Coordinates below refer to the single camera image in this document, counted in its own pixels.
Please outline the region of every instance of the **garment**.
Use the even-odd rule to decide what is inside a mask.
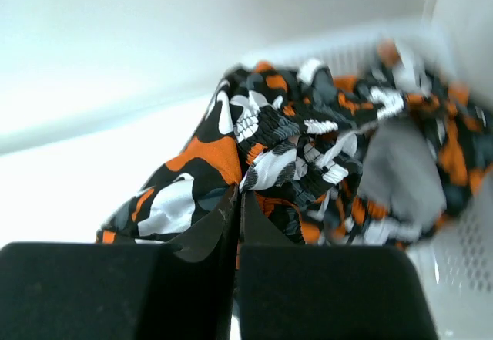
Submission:
[[[294,243],[407,246],[432,236],[491,169],[491,115],[467,87],[431,69],[400,75],[394,44],[381,44],[376,56],[359,76],[335,79],[316,59],[299,69],[231,69],[183,152],[102,225],[97,241],[167,241],[234,183],[255,190],[266,217]],[[426,94],[409,92],[414,86]],[[413,118],[436,163],[446,206],[431,225],[357,195],[371,134],[396,116]]]
[[[357,193],[425,229],[445,210],[438,169],[412,118],[391,118],[379,126]]]

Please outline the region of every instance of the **white wall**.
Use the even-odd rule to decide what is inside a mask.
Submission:
[[[425,1],[0,0],[0,153],[209,92],[251,49]]]
[[[433,18],[452,37],[461,78],[493,109],[493,0],[437,0]]]
[[[208,103],[190,100],[0,157],[0,248],[10,241],[93,242],[98,226],[183,148]],[[177,124],[182,112],[188,120]]]

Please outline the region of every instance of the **black foam block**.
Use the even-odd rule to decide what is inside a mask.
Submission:
[[[168,244],[15,243],[0,251],[1,340],[226,339],[237,187]]]
[[[436,340],[421,284],[393,247],[241,250],[242,340]]]

